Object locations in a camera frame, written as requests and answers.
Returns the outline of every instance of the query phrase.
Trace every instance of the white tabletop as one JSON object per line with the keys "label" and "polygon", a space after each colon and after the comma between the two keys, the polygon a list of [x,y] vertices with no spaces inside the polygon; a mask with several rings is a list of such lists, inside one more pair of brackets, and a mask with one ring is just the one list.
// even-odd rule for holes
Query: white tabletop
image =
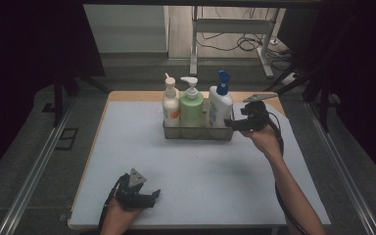
{"label": "white tabletop", "polygon": [[[323,224],[330,224],[289,121],[279,118],[284,158]],[[235,118],[244,104],[234,104]],[[108,103],[69,226],[96,227],[115,182],[135,167],[148,180],[141,194],[161,189],[157,203],[134,221],[135,228],[239,227],[286,224],[271,168],[251,140],[168,140],[160,102]]]}

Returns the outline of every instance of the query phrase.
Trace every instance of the hand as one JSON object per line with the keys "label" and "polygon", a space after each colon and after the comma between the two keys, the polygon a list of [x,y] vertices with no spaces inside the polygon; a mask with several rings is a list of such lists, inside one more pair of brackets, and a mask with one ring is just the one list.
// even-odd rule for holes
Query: hand
{"label": "hand", "polygon": [[251,138],[256,147],[264,153],[268,160],[273,158],[282,158],[279,142],[276,133],[270,125],[267,125],[260,131],[241,131],[243,136]]}
{"label": "hand", "polygon": [[125,211],[122,205],[113,197],[108,205],[105,221],[103,222],[102,235],[123,234],[133,220],[142,212],[142,209]]}

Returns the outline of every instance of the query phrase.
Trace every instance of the bottle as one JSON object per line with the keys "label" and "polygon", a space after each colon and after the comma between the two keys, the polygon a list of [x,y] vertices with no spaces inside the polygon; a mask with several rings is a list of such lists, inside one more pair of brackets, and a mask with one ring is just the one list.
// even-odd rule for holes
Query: bottle
{"label": "bottle", "polygon": [[164,84],[163,109],[164,127],[179,127],[179,90],[175,88],[175,79],[166,73]]}
{"label": "bottle", "polygon": [[[204,95],[195,88],[197,85],[197,77],[184,76],[181,80],[189,83],[190,88],[183,91],[179,98],[180,118],[179,125],[181,127],[202,127],[203,126],[203,105]],[[200,134],[200,129],[183,128],[181,134],[184,138],[195,139]]]}
{"label": "bottle", "polygon": [[210,128],[225,128],[225,119],[231,119],[233,98],[228,92],[230,74],[224,70],[218,72],[220,83],[210,88],[210,105],[207,110],[205,126]]}

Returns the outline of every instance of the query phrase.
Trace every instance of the green bottle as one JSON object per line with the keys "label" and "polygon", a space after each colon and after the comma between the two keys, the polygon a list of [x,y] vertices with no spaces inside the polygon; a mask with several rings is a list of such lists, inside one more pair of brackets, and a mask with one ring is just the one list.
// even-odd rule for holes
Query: green bottle
{"label": "green bottle", "polygon": [[181,77],[181,80],[189,83],[190,88],[183,91],[179,97],[179,126],[193,127],[181,128],[181,134],[184,138],[195,139],[200,134],[200,129],[203,127],[203,93],[199,92],[195,86],[198,78],[191,76]]}

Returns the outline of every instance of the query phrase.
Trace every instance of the person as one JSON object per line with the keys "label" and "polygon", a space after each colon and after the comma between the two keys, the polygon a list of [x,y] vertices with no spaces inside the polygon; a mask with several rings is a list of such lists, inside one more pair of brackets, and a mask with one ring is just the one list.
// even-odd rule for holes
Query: person
{"label": "person", "polygon": [[[264,153],[273,171],[280,196],[295,221],[308,234],[326,234],[318,215],[287,168],[273,128],[268,125],[260,131],[242,131],[241,133],[250,138],[256,147]],[[141,211],[124,211],[116,200],[111,200],[101,234],[119,235],[124,233]],[[288,218],[286,221],[290,234],[302,234]]]}

